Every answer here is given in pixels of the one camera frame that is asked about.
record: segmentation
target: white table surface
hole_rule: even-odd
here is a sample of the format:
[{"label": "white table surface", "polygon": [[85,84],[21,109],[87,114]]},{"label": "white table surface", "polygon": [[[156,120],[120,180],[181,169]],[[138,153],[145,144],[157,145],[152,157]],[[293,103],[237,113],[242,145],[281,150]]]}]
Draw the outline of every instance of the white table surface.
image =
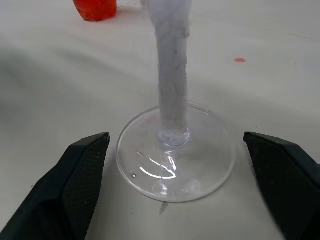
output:
[{"label": "white table surface", "polygon": [[90,23],[71,0],[0,0],[0,229],[70,144],[110,132],[87,240],[283,239],[242,137],[283,138],[319,163],[320,1],[193,1],[189,99],[224,120],[238,162],[217,192],[161,215],[114,164],[123,127],[158,101],[152,24],[139,0],[118,6]]}]

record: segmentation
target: red bottle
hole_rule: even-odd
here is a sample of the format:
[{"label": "red bottle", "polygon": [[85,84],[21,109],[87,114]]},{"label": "red bottle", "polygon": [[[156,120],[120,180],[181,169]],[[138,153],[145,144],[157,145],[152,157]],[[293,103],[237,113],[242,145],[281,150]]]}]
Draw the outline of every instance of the red bottle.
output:
[{"label": "red bottle", "polygon": [[84,20],[99,22],[112,18],[117,13],[117,0],[73,0]]}]

